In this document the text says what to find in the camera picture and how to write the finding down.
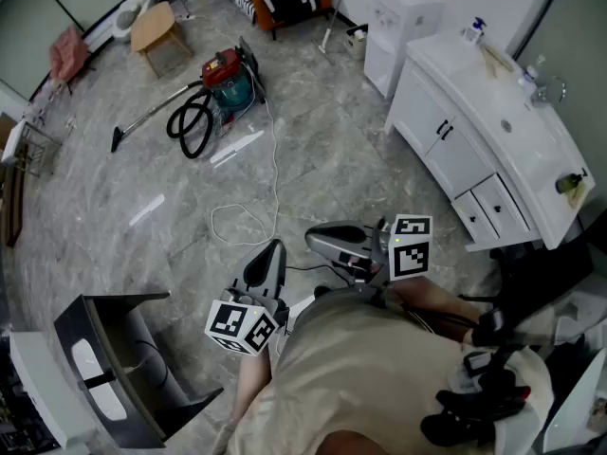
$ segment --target faucet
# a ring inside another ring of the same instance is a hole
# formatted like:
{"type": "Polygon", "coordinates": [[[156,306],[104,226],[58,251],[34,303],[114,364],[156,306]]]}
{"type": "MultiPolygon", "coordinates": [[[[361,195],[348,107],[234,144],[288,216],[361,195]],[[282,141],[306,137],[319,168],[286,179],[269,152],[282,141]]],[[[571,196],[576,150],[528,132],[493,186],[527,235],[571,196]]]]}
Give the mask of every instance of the faucet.
{"type": "Polygon", "coordinates": [[[561,95],[559,96],[559,100],[557,102],[563,101],[565,99],[565,96],[567,95],[567,83],[560,76],[553,76],[552,80],[550,82],[548,82],[544,86],[538,87],[533,92],[533,94],[531,95],[531,98],[530,98],[531,102],[535,105],[546,104],[548,102],[551,102],[548,97],[548,95],[549,95],[548,89],[549,89],[550,85],[552,84],[552,82],[554,82],[554,81],[558,81],[561,83],[561,95]]]}

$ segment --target black shoe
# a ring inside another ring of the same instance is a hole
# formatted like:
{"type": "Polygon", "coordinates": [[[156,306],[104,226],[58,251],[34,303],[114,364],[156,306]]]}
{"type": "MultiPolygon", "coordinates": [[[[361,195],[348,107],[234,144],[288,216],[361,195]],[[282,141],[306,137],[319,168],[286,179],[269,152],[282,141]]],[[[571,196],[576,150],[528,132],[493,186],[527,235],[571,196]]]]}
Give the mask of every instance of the black shoe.
{"type": "Polygon", "coordinates": [[[317,286],[316,288],[314,288],[314,298],[319,299],[322,295],[324,295],[325,293],[329,293],[330,291],[331,291],[331,288],[321,284],[321,285],[317,286]]]}

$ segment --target beige shirt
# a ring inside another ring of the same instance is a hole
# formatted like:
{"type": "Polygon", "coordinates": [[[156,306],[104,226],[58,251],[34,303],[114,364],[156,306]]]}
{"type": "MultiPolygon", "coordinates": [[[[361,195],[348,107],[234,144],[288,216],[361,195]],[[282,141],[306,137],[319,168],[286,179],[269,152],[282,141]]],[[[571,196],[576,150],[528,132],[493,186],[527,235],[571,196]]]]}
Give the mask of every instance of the beige shirt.
{"type": "Polygon", "coordinates": [[[351,297],[330,295],[303,312],[273,380],[231,435],[230,455],[313,455],[341,429],[392,455],[472,451],[434,446],[419,428],[441,411],[435,396],[462,362],[460,344],[351,297]]]}

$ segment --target vacuum hose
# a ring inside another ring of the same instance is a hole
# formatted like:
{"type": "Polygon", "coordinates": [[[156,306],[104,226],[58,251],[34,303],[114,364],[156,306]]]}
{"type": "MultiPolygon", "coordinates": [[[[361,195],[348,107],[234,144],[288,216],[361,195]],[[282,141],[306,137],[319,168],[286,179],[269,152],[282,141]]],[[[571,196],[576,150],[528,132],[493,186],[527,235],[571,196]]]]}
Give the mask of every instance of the vacuum hose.
{"type": "MultiPolygon", "coordinates": [[[[203,83],[202,81],[192,82],[188,85],[188,87],[194,87],[196,85],[202,86],[203,83]]],[[[169,121],[167,121],[167,135],[170,138],[179,138],[179,145],[181,146],[181,150],[183,154],[188,158],[197,158],[200,154],[202,154],[203,150],[205,149],[205,146],[207,145],[207,142],[209,141],[209,137],[211,136],[213,125],[212,112],[211,110],[209,110],[209,101],[211,100],[211,96],[211,90],[207,88],[201,89],[195,95],[190,96],[182,106],[179,106],[173,112],[173,114],[169,118],[169,121]],[[205,97],[205,100],[202,103],[195,102],[196,100],[199,100],[203,97],[205,97]],[[192,121],[190,121],[190,123],[186,125],[185,119],[188,110],[197,110],[197,112],[196,115],[193,117],[192,121]],[[200,143],[200,145],[198,145],[198,148],[191,152],[186,144],[185,135],[187,135],[188,132],[192,130],[192,128],[198,121],[200,121],[203,115],[207,117],[207,129],[204,132],[202,142],[200,143]],[[179,120],[177,122],[177,131],[174,132],[173,123],[176,118],[179,118],[179,120]]]]}

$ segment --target gray tile floor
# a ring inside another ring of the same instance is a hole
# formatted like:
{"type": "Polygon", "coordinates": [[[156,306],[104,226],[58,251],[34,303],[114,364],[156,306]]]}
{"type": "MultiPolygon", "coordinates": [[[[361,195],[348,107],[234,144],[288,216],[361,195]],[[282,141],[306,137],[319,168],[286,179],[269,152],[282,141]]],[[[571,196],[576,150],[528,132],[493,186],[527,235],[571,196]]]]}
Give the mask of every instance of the gray tile floor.
{"type": "MultiPolygon", "coordinates": [[[[259,60],[275,117],[277,232],[289,264],[322,262],[304,242],[304,232],[320,222],[372,223],[383,213],[417,212],[432,214],[435,221],[433,279],[454,293],[487,293],[495,284],[488,255],[465,251],[467,233],[415,153],[400,135],[381,130],[389,103],[364,78],[362,63],[345,52],[343,24],[338,23],[329,46],[331,65],[316,48],[326,27],[322,17],[280,30],[272,42],[229,0],[196,0],[189,8],[199,17],[181,28],[193,58],[171,44],[159,48],[152,54],[161,73],[156,79],[128,45],[112,43],[94,61],[96,70],[74,84],[73,97],[65,92],[53,102],[46,129],[64,145],[53,175],[28,178],[23,232],[6,253],[13,323],[47,335],[75,391],[52,326],[66,306],[80,294],[171,291],[169,299],[144,307],[151,331],[192,397],[218,385],[226,392],[176,434],[167,453],[206,453],[229,415],[238,359],[215,348],[203,329],[210,302],[250,248],[218,242],[210,213],[240,202],[271,230],[273,142],[259,103],[196,160],[185,158],[166,136],[165,122],[177,104],[147,121],[113,155],[111,135],[117,124],[125,126],[197,80],[202,64],[240,35],[259,60]],[[76,129],[68,133],[70,118],[76,129]],[[214,169],[211,154],[249,133],[249,125],[266,133],[214,169]],[[161,193],[162,206],[129,227],[161,193]]],[[[216,226],[233,241],[263,238],[259,226],[238,209],[219,211],[216,226]]],[[[337,286],[340,280],[322,270],[290,270],[285,300],[303,299],[321,283],[337,286]]],[[[120,452],[102,428],[91,449],[120,452]]]]}

